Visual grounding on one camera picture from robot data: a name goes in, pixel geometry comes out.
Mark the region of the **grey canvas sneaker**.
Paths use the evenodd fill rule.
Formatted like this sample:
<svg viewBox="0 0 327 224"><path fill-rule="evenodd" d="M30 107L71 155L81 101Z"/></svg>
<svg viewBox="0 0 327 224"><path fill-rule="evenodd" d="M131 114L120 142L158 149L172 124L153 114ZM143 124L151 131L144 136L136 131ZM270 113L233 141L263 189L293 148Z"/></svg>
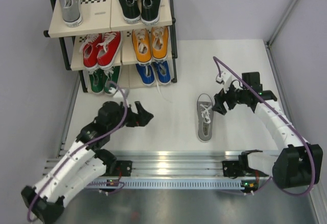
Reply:
<svg viewBox="0 0 327 224"><path fill-rule="evenodd" d="M198 118L198 138L203 143L207 143L212 138L213 133L213 101L208 94L202 93L196 101L196 112Z"/></svg>
<svg viewBox="0 0 327 224"><path fill-rule="evenodd" d="M82 0L59 0L64 23L74 28L82 24L83 16L80 5Z"/></svg>

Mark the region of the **green canvas sneaker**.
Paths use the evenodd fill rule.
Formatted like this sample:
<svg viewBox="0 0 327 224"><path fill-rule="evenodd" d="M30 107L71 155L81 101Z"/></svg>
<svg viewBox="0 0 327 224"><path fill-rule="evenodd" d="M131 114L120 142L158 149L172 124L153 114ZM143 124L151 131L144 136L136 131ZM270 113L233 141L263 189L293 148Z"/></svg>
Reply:
<svg viewBox="0 0 327 224"><path fill-rule="evenodd" d="M90 88L94 94L101 94L104 90L103 75L102 69L89 72Z"/></svg>
<svg viewBox="0 0 327 224"><path fill-rule="evenodd" d="M121 67L114 66L110 69L104 70L104 92L113 96L116 93L116 86L110 83L111 81L118 84L121 74Z"/></svg>

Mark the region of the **red canvas sneaker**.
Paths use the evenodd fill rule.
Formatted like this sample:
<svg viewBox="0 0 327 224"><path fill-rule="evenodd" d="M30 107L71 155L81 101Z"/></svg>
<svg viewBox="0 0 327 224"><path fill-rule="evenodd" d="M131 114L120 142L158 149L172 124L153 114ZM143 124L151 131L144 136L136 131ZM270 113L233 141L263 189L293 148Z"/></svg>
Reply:
<svg viewBox="0 0 327 224"><path fill-rule="evenodd" d="M88 34L81 44L79 52L83 55L83 65L89 72L98 68L98 44L102 42L102 33Z"/></svg>
<svg viewBox="0 0 327 224"><path fill-rule="evenodd" d="M113 66L116 55L118 54L123 37L121 31L106 32L103 34L102 41L97 45L97 62L99 68L107 70Z"/></svg>

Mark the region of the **orange canvas sneaker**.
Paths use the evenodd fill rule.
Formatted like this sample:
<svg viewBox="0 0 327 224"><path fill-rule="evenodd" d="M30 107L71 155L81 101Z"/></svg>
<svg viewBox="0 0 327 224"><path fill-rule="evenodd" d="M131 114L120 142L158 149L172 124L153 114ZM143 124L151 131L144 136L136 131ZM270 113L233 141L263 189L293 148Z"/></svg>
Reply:
<svg viewBox="0 0 327 224"><path fill-rule="evenodd" d="M149 65L152 62L150 38L147 29L133 30L132 45L139 65Z"/></svg>
<svg viewBox="0 0 327 224"><path fill-rule="evenodd" d="M152 57L155 61L165 61L168 55L168 27L153 27L151 29L151 39Z"/></svg>

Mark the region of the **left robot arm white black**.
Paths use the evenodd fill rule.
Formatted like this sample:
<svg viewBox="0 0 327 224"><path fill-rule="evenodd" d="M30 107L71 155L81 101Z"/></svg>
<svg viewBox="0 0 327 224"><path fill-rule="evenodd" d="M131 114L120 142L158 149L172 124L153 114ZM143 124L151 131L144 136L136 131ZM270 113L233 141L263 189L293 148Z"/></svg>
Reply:
<svg viewBox="0 0 327 224"><path fill-rule="evenodd" d="M55 223L69 202L96 178L113 175L116 157L103 146L112 132L126 127L145 127L154 118L136 101L136 112L123 102L105 102L92 122L84 126L70 149L36 184L25 186L21 196L42 223Z"/></svg>

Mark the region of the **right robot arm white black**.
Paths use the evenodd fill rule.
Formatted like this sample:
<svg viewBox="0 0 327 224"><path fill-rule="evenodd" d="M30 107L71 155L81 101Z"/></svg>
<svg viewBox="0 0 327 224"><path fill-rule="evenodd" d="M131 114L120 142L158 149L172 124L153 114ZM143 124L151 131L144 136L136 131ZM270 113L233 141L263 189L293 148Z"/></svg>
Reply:
<svg viewBox="0 0 327 224"><path fill-rule="evenodd" d="M279 151L278 156L260 150L242 152L239 155L239 171L243 175L259 171L271 176L281 189L319 182L322 148L296 134L275 94L263 90L259 72L243 73L239 88L234 86L232 76L227 72L217 75L216 82L223 87L214 96L213 111L225 115L237 105L246 105L264 124Z"/></svg>

